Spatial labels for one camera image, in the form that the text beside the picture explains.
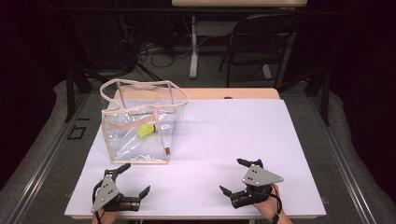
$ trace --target robotic arm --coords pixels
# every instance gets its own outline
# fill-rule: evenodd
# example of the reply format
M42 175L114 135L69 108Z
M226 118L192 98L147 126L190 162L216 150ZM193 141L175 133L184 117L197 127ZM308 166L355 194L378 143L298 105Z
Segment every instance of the robotic arm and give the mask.
M105 170L105 177L93 189L92 213L103 208L106 212L135 211L139 210L140 202L149 194L150 186L145 188L138 197L125 197L116 186L117 177L131 167L131 163L123 164L115 170Z
M271 196L272 184L282 182L283 178L266 171L262 167L262 161L237 160L239 164L248 167L242 182L247 185L245 190L232 193L230 190L220 186L224 195L231 199L234 208L249 204L261 203Z

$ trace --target black chair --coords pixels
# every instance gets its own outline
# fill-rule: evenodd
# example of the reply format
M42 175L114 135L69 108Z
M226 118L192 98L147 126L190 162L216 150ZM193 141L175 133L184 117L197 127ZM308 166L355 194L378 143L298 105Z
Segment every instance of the black chair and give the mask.
M231 65L278 64L276 87L288 39L297 32L299 22L290 14L251 15L233 28L219 71L227 59L227 87L230 86Z

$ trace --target bag handle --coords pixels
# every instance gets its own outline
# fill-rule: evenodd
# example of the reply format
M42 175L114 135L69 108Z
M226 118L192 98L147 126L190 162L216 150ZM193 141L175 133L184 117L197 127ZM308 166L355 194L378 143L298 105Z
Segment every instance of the bag handle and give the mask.
M136 85L136 86L147 86L147 85L168 85L169 88L175 88L176 90L180 91L181 93L183 93L183 95L186 97L186 100L182 103L179 104L174 104L174 105L143 105L143 106L138 106L138 107L134 107L134 108L125 108L125 109L120 109L121 105L119 102L115 101L114 99L111 99L110 97L108 97L107 95L105 95L103 93L103 90L108 87L109 85L113 84L113 83L118 83L118 85L120 85L120 83L128 83L128 84L132 84L132 85ZM186 92L184 92L179 86L175 85L173 82L169 81L169 80L165 80L165 81L156 81L156 82L138 82L138 81L133 81L133 80L126 80L126 79L112 79L110 81L108 81L107 83L103 84L100 88L100 94L101 96L106 99L107 101L109 101L110 103L113 103L115 106L112 108L108 108L108 109L103 109L102 110L102 116L104 115L112 115L112 114L119 114L119 113L127 113L131 110L139 110L139 109L144 109L149 107L154 107L154 109L161 109L161 108L169 108L169 107L181 107L183 105L186 105L187 102L189 101L189 96L187 95Z

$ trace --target table surface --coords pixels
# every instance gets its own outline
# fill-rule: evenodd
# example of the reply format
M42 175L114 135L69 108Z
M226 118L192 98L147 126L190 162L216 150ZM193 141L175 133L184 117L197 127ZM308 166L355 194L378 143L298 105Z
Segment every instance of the table surface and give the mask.
M239 165L238 158L262 159L266 170L285 179L278 185L288 216L326 215L289 112L276 90L183 90L191 100L184 108L169 163L132 165L118 177L117 186L125 196L137 196L151 186L140 210L121 212L119 218L262 218L253 206L234 209L219 189L219 185L232 192L245 189L241 180L248 168ZM233 100L219 100L227 96ZM99 129L65 214L92 218L94 185L105 169L118 167L110 163Z
M305 7L306 0L172 0L174 7Z

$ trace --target human hand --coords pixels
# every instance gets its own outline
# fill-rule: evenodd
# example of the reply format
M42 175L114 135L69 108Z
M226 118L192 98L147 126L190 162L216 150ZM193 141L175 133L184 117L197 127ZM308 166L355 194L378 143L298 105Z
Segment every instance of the human hand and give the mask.
M100 219L100 223L102 224L112 224L116 219L117 216L119 215L119 211L117 212L105 212L103 208L100 208L98 210L98 215ZM98 219L96 217L96 214L93 214L93 219L91 224L98 224Z
M279 195L279 189L276 184L273 184L273 190L271 192L272 194L276 195L278 198L280 198ZM274 197L268 197L268 199L265 202L262 203L254 203L253 206L256 207L259 212L267 219L270 220L271 222L273 221L273 218L276 216L276 210L278 207L278 201L277 198ZM279 214L279 221L277 222L278 224L290 224L291 220L285 215L285 212L283 209L281 210Z

